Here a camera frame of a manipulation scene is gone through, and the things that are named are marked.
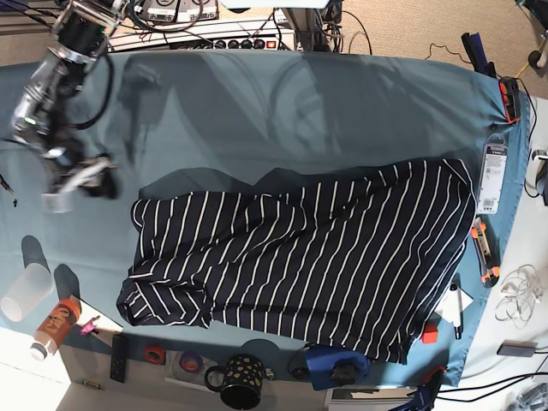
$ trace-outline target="orange box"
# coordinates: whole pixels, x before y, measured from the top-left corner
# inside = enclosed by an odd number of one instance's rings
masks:
[[[428,323],[425,327],[425,332],[420,338],[423,344],[432,344],[438,340],[438,328],[434,323]]]

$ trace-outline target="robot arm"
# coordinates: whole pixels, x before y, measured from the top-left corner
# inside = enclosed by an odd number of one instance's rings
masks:
[[[113,70],[106,45],[125,18],[127,4],[127,0],[70,0],[53,27],[55,44],[15,109],[14,140],[34,150],[50,170],[45,199],[54,211],[67,211],[61,197],[76,188],[91,195],[116,196],[108,155],[86,158],[84,145],[73,136],[75,129],[91,127],[93,122],[69,124],[64,112],[99,58],[104,56]]]

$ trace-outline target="small figurine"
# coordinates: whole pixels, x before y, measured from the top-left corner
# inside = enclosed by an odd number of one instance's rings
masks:
[[[100,317],[100,315],[98,315],[97,317],[93,317],[88,322],[86,322],[84,324],[84,326],[82,328],[80,328],[80,335],[81,336],[86,336],[92,331],[96,332],[95,327],[97,327],[97,320],[99,319],[99,317]]]

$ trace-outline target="mug handle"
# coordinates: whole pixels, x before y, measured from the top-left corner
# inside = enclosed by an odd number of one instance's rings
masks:
[[[210,366],[204,375],[205,386],[213,392],[221,392],[223,390],[222,385],[213,385],[212,383],[209,382],[209,374],[211,374],[212,372],[225,373],[226,368],[224,368],[223,366]]]

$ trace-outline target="red tape roll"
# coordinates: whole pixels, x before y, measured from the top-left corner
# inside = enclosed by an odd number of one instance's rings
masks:
[[[145,361],[161,366],[165,363],[165,351],[158,345],[149,345],[145,348]]]

